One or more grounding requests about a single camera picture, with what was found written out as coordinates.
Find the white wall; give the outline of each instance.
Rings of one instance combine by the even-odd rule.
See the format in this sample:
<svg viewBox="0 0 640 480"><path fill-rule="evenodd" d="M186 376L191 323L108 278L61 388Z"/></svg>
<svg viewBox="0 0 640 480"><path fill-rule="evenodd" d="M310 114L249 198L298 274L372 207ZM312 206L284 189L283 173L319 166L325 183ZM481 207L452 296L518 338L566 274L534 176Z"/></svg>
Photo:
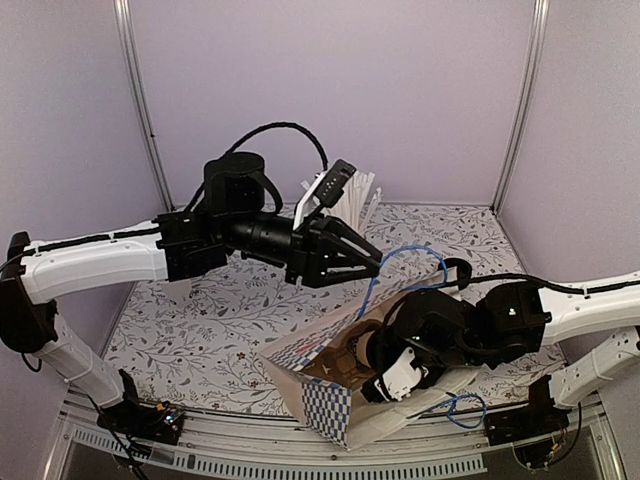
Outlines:
<svg viewBox="0 0 640 480"><path fill-rule="evenodd" d="M177 204L249 130L302 123L387 201L491 203L533 1L132 2L160 155ZM297 132L247 144L288 200L320 162Z"/></svg>
<svg viewBox="0 0 640 480"><path fill-rule="evenodd" d="M502 219L530 273L579 281L640 269L640 4L551 2ZM602 337L564 347L575 358ZM601 391L640 478L640 374Z"/></svg>
<svg viewBox="0 0 640 480"><path fill-rule="evenodd" d="M0 2L0 252L17 231L67 238L160 211L114 15L110 0ZM125 292L74 294L60 311L99 348ZM0 478L36 477L65 391L0 344Z"/></svg>

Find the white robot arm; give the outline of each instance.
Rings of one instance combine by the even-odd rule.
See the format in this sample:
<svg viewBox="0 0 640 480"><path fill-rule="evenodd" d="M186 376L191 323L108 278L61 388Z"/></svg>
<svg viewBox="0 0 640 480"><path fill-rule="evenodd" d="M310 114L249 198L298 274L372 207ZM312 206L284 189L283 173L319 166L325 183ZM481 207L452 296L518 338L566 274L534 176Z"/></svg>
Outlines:
<svg viewBox="0 0 640 480"><path fill-rule="evenodd" d="M100 359L57 311L55 298L122 282L170 282L226 265L239 250L286 267L285 280L322 287L374 277L382 253L344 222L320 214L338 201L355 168L338 160L296 207L296 220L278 215L282 202L253 153L228 153L205 166L204 200L193 211L167 213L118 231L58 242L14 235L0 267L0 339L51 365L100 407L108 426L135 437L177 443L179 415L168 405L139 404L124 371ZM264 212L264 192L276 211Z"/></svg>
<svg viewBox="0 0 640 480"><path fill-rule="evenodd" d="M378 330L355 339L358 360L376 371L361 390L369 402L401 401L434 385L449 367L495 368L571 337L617 329L579 361L531 385L527 406L486 416L489 442L510 443L566 428L571 409L640 361L640 272L559 285L525 274L472 278L464 260L448 263L458 272L466 264L466 275L446 286L522 281L493 288L476 305L440 290L402 297Z"/></svg>

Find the table surface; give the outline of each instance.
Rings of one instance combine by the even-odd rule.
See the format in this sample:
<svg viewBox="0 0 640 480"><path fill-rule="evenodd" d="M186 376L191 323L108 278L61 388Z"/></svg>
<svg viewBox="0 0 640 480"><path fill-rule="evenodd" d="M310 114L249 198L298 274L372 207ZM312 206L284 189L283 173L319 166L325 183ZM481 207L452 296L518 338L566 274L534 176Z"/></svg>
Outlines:
<svg viewBox="0 0 640 480"><path fill-rule="evenodd" d="M383 252L427 245L445 258L468 260L474 275L521 271L490 209L381 205L367 238ZM423 252L390 260L381 275L424 276L437 262ZM284 272L238 254L196 279L190 299L178 306L160 283L139 283L114 332L105 358L134 378L142 398L186 407L288 415L254 351L361 295L367 281L322 289L284 282ZM477 302L495 283L471 285L462 297ZM527 386L562 366L556 346L495 370L485 368L465 392L489 406L527 399Z"/></svg>

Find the blue checkered paper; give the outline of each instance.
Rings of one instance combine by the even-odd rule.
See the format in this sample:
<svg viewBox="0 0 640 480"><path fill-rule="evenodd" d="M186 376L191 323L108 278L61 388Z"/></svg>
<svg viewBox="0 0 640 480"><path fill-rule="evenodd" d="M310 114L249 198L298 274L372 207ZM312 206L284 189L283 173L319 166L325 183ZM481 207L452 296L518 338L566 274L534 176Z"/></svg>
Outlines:
<svg viewBox="0 0 640 480"><path fill-rule="evenodd" d="M347 448L351 390L336 383L317 380L314 378L302 384L307 425L333 443Z"/></svg>

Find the paper bag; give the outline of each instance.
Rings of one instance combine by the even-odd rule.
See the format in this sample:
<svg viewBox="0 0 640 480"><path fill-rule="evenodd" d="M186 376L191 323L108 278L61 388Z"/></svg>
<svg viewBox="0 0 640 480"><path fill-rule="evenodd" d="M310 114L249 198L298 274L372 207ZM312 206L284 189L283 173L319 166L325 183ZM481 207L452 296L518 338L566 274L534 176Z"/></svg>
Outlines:
<svg viewBox="0 0 640 480"><path fill-rule="evenodd" d="M365 400L360 387L375 372L367 371L345 353L347 332L353 336L358 329L367 328L365 322L381 322L410 284L437 285L443 277L438 272L418 282L381 280L362 319L357 317L363 296L259 351L291 415L351 450L396 432L417 419L420 412L449 399L447 392L455 393L471 383L479 369L449 369L436 385L416 390L410 398L372 404ZM448 271L448 278L455 280L455 269ZM443 292L459 299L455 288Z"/></svg>

